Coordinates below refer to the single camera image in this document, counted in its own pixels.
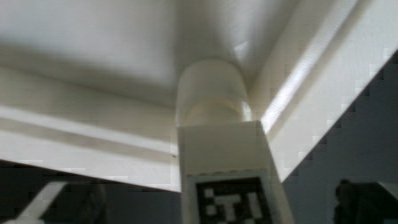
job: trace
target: white wall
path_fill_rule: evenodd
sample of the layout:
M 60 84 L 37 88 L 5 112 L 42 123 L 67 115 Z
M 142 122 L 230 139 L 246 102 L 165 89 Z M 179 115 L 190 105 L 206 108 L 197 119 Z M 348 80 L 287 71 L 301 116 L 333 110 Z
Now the white wall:
M 174 111 L 0 68 L 0 158 L 177 190 Z

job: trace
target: black object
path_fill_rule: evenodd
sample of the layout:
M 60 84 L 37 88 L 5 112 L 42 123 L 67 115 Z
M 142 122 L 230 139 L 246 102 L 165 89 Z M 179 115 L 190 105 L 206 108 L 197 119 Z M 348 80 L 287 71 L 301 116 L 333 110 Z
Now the black object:
M 335 197 L 333 224 L 383 224 L 385 220 L 398 220 L 398 199 L 378 183 L 341 180 Z

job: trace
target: white plastic tube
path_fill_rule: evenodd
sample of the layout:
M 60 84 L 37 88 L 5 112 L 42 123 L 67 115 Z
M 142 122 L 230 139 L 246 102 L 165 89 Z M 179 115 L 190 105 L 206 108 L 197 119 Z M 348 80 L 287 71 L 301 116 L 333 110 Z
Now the white plastic tube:
M 179 79 L 177 125 L 223 124 L 250 119 L 238 69 L 222 60 L 204 60 L 186 68 Z

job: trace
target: white ceiling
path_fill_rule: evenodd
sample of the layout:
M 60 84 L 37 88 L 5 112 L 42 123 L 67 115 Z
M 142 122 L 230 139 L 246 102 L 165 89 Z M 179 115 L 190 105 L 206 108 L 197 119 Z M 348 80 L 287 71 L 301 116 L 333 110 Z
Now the white ceiling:
M 0 65 L 174 105 L 177 77 L 230 61 L 250 87 L 296 1 L 19 0 L 0 3 Z

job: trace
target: wall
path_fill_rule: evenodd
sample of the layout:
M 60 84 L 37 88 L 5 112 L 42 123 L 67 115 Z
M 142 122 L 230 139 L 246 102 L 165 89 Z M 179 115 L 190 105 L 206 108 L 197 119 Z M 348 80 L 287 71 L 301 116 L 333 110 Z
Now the wall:
M 398 54 L 284 181 L 296 224 L 332 223 L 341 178 L 398 183 Z

